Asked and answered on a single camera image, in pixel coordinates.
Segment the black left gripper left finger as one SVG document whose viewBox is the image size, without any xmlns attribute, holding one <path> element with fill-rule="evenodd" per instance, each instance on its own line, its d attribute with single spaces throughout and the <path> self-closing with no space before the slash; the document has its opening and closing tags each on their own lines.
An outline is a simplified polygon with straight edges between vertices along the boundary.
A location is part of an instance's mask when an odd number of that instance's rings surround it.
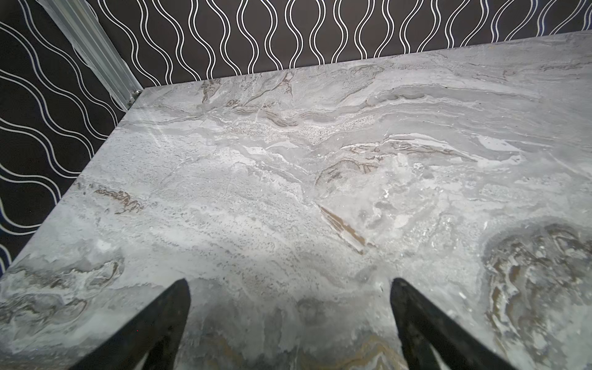
<svg viewBox="0 0 592 370">
<path fill-rule="evenodd" d="M 175 281 L 72 369 L 172 369 L 186 327 L 191 293 Z"/>
</svg>

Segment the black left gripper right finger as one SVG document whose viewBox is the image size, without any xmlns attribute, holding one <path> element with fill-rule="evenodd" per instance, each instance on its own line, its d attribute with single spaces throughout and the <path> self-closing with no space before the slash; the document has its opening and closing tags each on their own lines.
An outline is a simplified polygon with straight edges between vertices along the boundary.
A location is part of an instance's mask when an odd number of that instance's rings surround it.
<svg viewBox="0 0 592 370">
<path fill-rule="evenodd" d="M 513 369 L 403 278 L 391 284 L 390 305 L 410 369 Z"/>
</svg>

